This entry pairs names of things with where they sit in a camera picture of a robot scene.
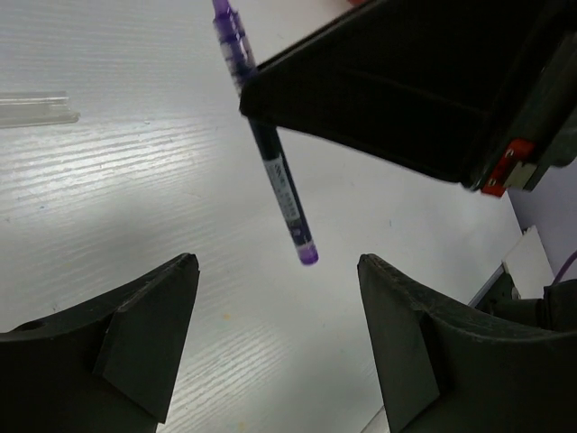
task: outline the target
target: white table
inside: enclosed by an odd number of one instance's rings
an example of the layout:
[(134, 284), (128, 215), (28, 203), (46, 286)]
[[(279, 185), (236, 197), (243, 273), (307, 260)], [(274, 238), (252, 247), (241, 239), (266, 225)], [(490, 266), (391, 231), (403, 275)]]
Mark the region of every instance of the white table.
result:
[[(346, 9), (238, 0), (257, 57)], [(356, 277), (377, 253), (468, 301), (520, 237), (508, 198), (282, 133), (321, 254), (298, 263), (208, 0), (4, 0), (0, 90), (67, 90), (80, 123), (0, 131), (0, 330), (181, 252), (201, 282), (170, 433), (357, 433), (381, 406)]]

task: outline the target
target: purple pen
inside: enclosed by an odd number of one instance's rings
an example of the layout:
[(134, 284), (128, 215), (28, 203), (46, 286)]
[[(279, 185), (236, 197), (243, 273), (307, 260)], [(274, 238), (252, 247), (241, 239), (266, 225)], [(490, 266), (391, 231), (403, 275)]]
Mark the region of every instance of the purple pen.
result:
[[(213, 6), (216, 13), (214, 24), (221, 50), (240, 95), (244, 83), (258, 74), (251, 45), (239, 14), (233, 10), (228, 0), (213, 0)], [(305, 265), (315, 264), (318, 262), (315, 242), (290, 175), (277, 129), (250, 119), (249, 123), (269, 175), (270, 184), (279, 202), (280, 211), (297, 248), (298, 258)]]

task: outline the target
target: purple pen tip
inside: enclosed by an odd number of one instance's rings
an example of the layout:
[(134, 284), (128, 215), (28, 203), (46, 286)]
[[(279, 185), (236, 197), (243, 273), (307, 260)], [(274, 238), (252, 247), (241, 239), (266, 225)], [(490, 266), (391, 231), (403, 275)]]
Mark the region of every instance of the purple pen tip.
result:
[(216, 15), (226, 14), (232, 9), (228, 0), (213, 0), (213, 6), (215, 7)]
[(311, 266), (318, 262), (318, 252), (315, 244), (309, 244), (298, 248), (298, 258), (305, 266)]

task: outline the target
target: red clip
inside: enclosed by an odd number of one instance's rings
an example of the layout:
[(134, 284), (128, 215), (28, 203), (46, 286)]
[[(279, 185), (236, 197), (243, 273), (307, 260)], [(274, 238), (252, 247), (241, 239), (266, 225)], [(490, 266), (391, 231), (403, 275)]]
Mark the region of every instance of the red clip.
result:
[(503, 194), (505, 194), (507, 190), (503, 187), (506, 176), (513, 170), (517, 162), (526, 161), (534, 149), (535, 144), (528, 140), (522, 138), (513, 140), (495, 166), (495, 170), (490, 174), (489, 180), (487, 180), (481, 192), (496, 197), (503, 197)]

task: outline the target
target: pen label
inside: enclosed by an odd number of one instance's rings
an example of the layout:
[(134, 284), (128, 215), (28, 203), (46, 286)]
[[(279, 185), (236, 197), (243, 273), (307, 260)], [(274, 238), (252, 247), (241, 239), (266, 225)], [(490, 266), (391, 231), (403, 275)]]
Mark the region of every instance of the pen label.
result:
[(277, 196), (280, 211), (285, 220), (294, 221), (300, 219), (297, 201), (295, 200), (295, 195), (290, 187), (289, 177), (285, 171), (285, 164), (282, 156), (279, 156), (276, 160), (265, 161), (264, 167), (269, 175), (270, 184)]

